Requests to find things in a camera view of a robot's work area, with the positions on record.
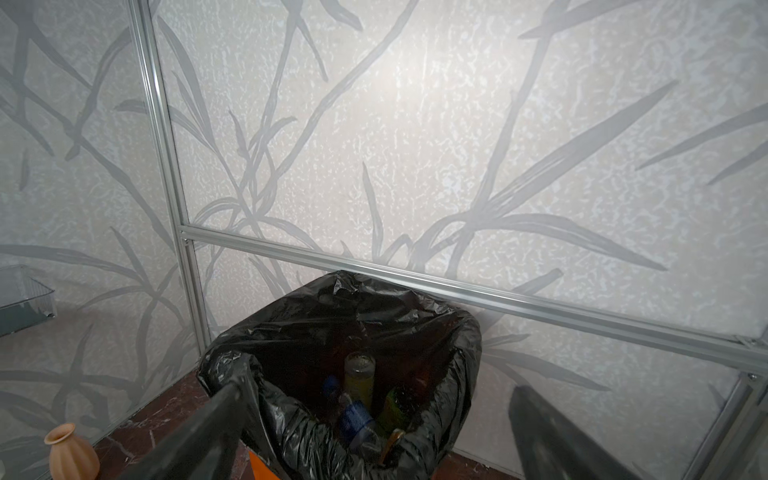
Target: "small vase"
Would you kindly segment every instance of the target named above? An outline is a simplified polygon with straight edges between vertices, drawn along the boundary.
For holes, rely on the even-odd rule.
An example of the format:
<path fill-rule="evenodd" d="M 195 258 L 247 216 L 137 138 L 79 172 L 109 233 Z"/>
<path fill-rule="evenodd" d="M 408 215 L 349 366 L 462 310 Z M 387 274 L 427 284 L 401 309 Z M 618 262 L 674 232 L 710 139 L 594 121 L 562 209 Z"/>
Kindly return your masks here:
<path fill-rule="evenodd" d="M 87 440 L 74 434 L 74 423 L 65 423 L 45 436 L 51 446 L 48 467 L 53 480 L 94 480 L 98 456 Z"/>

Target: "patterned wall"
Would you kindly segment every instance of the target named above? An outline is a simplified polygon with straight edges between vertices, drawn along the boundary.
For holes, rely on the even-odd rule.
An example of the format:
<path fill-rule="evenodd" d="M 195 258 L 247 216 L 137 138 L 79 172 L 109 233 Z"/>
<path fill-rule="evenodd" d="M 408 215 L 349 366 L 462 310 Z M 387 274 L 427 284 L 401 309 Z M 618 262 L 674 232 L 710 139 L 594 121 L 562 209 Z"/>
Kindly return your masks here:
<path fill-rule="evenodd" d="M 196 223 L 763 333 L 764 2 L 167 0 L 155 21 Z M 206 249 L 214 331 L 294 286 L 294 267 Z M 265 297 L 233 294 L 256 288 Z M 457 446 L 512 471 L 514 384 L 642 475 L 679 478 L 736 379 L 481 318 L 484 367 Z"/>
<path fill-rule="evenodd" d="M 6 478 L 48 470 L 62 422 L 94 440 L 197 359 L 121 2 L 0 2 L 0 266 L 58 317 L 0 337 Z"/>

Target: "trash can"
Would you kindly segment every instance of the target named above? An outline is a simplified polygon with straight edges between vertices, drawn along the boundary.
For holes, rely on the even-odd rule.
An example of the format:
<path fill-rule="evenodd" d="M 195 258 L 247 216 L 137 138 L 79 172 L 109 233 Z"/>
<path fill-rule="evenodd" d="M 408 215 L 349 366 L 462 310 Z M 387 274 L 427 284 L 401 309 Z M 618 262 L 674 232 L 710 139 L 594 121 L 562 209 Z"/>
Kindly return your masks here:
<path fill-rule="evenodd" d="M 374 358 L 371 414 L 407 387 L 418 404 L 383 464 L 350 453 L 322 420 L 323 384 L 354 352 Z M 453 446 L 482 354 L 477 320 L 424 293 L 370 276 L 329 273 L 219 335 L 197 378 L 213 396 L 236 382 L 243 442 L 283 480 L 427 480 Z"/>

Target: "red marble floor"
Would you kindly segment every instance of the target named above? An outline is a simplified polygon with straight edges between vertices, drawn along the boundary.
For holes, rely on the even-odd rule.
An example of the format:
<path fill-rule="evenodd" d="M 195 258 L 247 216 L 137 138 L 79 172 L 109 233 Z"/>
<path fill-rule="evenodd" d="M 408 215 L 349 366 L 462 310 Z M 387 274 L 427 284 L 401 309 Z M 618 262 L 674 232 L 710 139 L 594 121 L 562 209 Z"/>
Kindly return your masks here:
<path fill-rule="evenodd" d="M 176 382 L 96 445 L 101 462 L 98 480 L 117 478 L 146 455 L 208 401 L 193 372 Z M 255 480 L 248 452 L 240 443 L 232 467 L 233 480 Z M 449 454 L 432 480 L 517 480 L 455 453 Z"/>

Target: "aluminum frame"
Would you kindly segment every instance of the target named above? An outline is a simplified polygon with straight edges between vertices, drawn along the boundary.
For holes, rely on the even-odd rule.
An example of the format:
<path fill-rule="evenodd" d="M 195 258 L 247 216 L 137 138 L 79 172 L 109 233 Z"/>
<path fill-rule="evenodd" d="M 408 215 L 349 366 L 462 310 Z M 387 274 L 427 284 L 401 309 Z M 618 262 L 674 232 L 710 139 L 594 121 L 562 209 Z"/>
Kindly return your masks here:
<path fill-rule="evenodd" d="M 766 378 L 768 343 L 764 339 L 719 335 L 670 326 L 648 319 L 589 309 L 538 296 L 448 280 L 390 266 L 292 247 L 268 240 L 220 232 L 189 224 L 180 169 L 170 126 L 165 87 L 148 0 L 125 0 L 131 14 L 147 112 L 157 148 L 168 202 L 180 274 L 187 294 L 200 353 L 210 344 L 203 290 L 194 241 L 282 260 L 319 270 L 349 270 L 377 276 L 460 303 L 481 306 L 557 326 L 607 336 L 717 362 L 741 370 L 736 388 L 691 462 L 684 480 L 736 480 L 740 462 L 768 435 Z"/>
<path fill-rule="evenodd" d="M 440 296 L 447 300 L 481 306 L 511 315 L 595 333 L 630 343 L 681 353 L 735 369 L 768 374 L 768 349 L 762 343 L 743 343 L 735 336 L 669 326 L 603 310 L 589 309 L 539 296 L 492 289 L 472 283 L 448 280 L 329 253 L 292 247 L 268 240 L 224 233 L 204 227 L 179 226 L 189 240 L 212 243 L 247 253 L 283 260 L 319 270 L 349 270 L 377 276 L 400 285 Z"/>
<path fill-rule="evenodd" d="M 147 95 L 147 114 L 160 161 L 160 173 L 172 223 L 171 233 L 174 237 L 182 284 L 190 315 L 192 315 L 197 349 L 202 355 L 210 343 L 210 330 L 207 326 L 203 289 L 200 285 L 200 272 L 197 268 L 194 245 L 182 239 L 178 230 L 180 225 L 189 222 L 189 215 L 184 190 L 181 187 L 181 172 L 176 158 L 174 137 L 170 129 L 170 112 L 165 99 L 163 76 L 160 72 L 160 57 L 157 54 L 152 14 L 147 1 L 125 0 L 125 4 L 131 15 L 131 36 L 136 45 L 144 93 Z"/>

